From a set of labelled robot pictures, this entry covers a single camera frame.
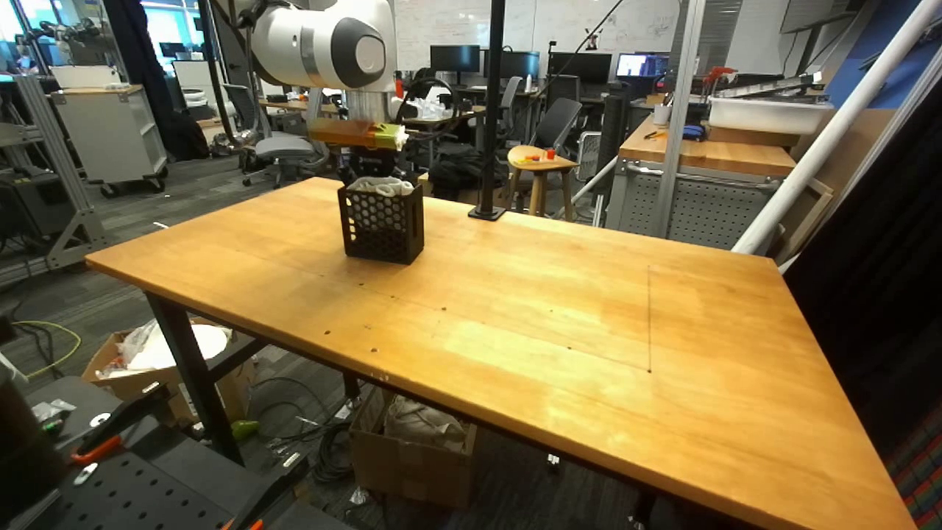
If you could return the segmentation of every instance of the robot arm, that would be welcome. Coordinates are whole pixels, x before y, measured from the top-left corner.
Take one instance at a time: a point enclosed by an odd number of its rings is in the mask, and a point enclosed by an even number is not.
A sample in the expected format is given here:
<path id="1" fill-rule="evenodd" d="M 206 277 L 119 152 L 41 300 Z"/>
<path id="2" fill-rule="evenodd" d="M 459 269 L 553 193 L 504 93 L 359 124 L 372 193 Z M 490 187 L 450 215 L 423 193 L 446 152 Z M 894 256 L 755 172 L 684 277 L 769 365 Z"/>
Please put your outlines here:
<path id="1" fill-rule="evenodd" d="M 263 7 L 251 50 L 266 79 L 347 90 L 351 119 L 387 121 L 382 90 L 394 78 L 390 0 L 319 0 L 315 9 Z"/>

